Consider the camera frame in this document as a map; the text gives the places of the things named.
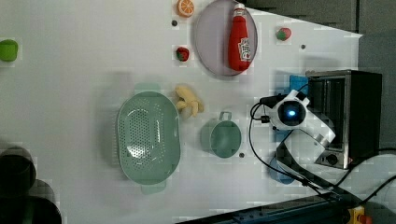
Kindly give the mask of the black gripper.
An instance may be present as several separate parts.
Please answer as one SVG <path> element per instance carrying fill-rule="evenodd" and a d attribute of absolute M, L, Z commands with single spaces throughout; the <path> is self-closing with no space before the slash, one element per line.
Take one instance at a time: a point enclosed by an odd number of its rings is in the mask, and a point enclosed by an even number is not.
<path fill-rule="evenodd" d="M 278 94 L 275 96 L 262 97 L 260 103 L 262 105 L 276 105 L 286 97 L 286 94 Z"/>

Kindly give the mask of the black robot base left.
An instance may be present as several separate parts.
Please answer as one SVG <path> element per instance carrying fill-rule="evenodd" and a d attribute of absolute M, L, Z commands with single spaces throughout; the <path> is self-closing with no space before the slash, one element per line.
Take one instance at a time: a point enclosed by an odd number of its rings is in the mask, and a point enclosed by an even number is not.
<path fill-rule="evenodd" d="M 52 187 L 36 177 L 23 147 L 1 152 L 1 224 L 63 224 Z"/>

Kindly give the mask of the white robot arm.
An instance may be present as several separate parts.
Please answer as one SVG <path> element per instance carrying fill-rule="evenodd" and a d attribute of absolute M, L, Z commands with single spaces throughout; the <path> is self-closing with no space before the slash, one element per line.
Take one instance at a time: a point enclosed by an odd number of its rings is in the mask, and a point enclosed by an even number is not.
<path fill-rule="evenodd" d="M 307 96 L 296 90 L 260 99 L 263 121 L 271 123 L 276 130 L 290 131 L 276 148 L 276 161 L 287 175 L 300 177 L 308 186 L 326 189 L 355 207 L 361 202 L 360 198 L 316 175 L 317 160 L 335 138 L 335 133 L 307 108 L 309 103 Z"/>

